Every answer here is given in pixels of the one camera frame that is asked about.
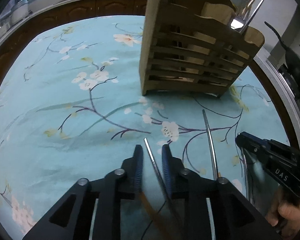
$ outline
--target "light blue tablecloth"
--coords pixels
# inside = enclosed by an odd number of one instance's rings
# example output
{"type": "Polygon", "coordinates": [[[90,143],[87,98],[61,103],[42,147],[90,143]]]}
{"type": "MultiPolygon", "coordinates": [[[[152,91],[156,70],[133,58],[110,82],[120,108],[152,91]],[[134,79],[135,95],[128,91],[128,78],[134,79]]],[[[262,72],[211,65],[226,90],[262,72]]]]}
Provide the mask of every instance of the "light blue tablecloth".
{"type": "MultiPolygon", "coordinates": [[[[13,239],[21,239],[79,178],[100,179],[120,167],[136,144],[144,147],[144,137],[159,167],[161,146],[169,143],[186,167],[212,179],[202,109],[219,171],[243,194],[235,135],[246,131],[288,144],[269,96],[248,67],[221,99],[174,92],[142,97],[143,24],[144,17],[113,16],[54,28],[31,41],[9,70],[0,87],[0,221],[13,239]]],[[[146,151],[143,191],[155,209],[162,206],[146,151]]],[[[122,221],[122,239],[139,239],[149,218],[124,206],[129,219],[122,221]]],[[[151,226],[144,239],[158,234],[151,226]]]]}

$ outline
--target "floral tablecloth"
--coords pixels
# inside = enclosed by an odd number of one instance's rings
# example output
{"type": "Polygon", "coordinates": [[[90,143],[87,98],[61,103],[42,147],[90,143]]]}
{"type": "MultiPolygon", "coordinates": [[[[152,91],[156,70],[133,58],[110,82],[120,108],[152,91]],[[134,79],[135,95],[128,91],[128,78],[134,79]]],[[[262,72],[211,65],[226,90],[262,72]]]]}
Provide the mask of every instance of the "floral tablecloth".
{"type": "MultiPolygon", "coordinates": [[[[174,92],[141,96],[143,24],[144,17],[113,16],[59,26],[31,41],[9,70],[0,87],[0,222],[13,239],[22,239],[79,178],[103,178],[132,156],[136,144],[145,150],[144,137],[159,167],[161,146],[168,143],[186,167],[212,179],[202,109],[219,171],[244,195],[235,135],[246,131],[288,144],[269,96],[248,67],[220,99],[174,92]]],[[[267,176],[257,164],[254,169],[265,185],[267,176]]],[[[147,155],[143,191],[158,210],[164,199],[147,155]]],[[[154,226],[145,232],[150,219],[142,208],[123,206],[122,239],[160,235],[154,226]]]]}

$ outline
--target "wooden organizer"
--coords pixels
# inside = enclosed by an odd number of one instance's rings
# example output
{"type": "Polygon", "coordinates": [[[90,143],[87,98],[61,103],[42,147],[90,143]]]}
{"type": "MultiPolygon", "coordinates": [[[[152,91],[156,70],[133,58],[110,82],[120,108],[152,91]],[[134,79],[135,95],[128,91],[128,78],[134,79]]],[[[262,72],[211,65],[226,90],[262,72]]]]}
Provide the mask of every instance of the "wooden organizer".
{"type": "Polygon", "coordinates": [[[231,29],[234,17],[228,0],[148,0],[139,64],[142,94],[172,90],[221,96],[265,41],[252,27],[244,35],[231,29]]]}

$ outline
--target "human hand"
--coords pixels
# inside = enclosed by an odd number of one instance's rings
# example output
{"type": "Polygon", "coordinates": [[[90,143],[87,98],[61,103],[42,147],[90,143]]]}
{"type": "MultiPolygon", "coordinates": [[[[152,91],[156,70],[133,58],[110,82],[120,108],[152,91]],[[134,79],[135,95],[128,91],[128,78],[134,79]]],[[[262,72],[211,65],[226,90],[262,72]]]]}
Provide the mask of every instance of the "human hand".
{"type": "Polygon", "coordinates": [[[288,203],[283,196],[283,189],[279,187],[272,199],[266,220],[274,227],[278,224],[279,216],[285,218],[288,222],[281,232],[281,236],[285,239],[295,235],[300,230],[300,205],[297,207],[288,203]]]}

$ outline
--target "metal bolt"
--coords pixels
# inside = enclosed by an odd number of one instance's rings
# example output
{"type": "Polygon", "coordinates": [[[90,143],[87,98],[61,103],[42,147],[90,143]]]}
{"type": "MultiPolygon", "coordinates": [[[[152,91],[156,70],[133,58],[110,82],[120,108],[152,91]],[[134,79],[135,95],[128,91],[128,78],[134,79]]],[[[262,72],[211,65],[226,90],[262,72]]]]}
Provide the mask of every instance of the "metal bolt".
{"type": "Polygon", "coordinates": [[[188,175],[188,174],[190,173],[190,170],[187,169],[187,168],[184,168],[184,169],[181,170],[181,173],[182,173],[183,175],[188,175]]]}
{"type": "Polygon", "coordinates": [[[124,170],[124,169],[116,169],[115,171],[114,171],[114,174],[115,175],[123,175],[124,173],[125,173],[126,171],[124,170]]]}
{"type": "Polygon", "coordinates": [[[220,184],[227,184],[229,182],[229,180],[225,177],[219,177],[217,178],[217,181],[220,183],[220,184]]]}
{"type": "Polygon", "coordinates": [[[89,181],[88,181],[88,179],[86,179],[86,178],[78,179],[78,184],[79,184],[80,186],[84,186],[84,185],[86,185],[88,182],[89,182],[89,181]]]}

